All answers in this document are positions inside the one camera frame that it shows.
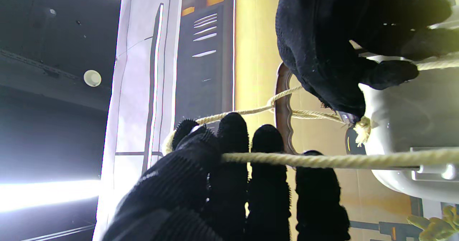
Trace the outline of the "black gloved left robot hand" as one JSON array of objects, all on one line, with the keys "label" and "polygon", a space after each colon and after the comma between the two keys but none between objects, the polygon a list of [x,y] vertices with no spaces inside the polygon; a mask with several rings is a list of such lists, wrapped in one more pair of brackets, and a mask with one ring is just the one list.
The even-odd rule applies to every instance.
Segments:
[{"label": "black gloved left robot hand", "polygon": [[[221,162],[249,151],[244,118],[226,115],[215,135],[183,120],[173,152],[119,203],[102,241],[290,241],[291,191],[284,165]],[[349,241],[333,169],[296,168],[297,241]]]}]

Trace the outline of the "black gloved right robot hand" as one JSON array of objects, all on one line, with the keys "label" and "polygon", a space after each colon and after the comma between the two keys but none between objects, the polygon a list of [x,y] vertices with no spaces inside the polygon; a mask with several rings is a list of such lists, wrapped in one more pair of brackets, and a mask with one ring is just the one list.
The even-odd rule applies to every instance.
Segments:
[{"label": "black gloved right robot hand", "polygon": [[376,90],[418,77],[414,61],[458,52],[458,29],[431,29],[452,14],[448,0],[279,0],[280,57],[326,107],[365,114],[359,84]]}]

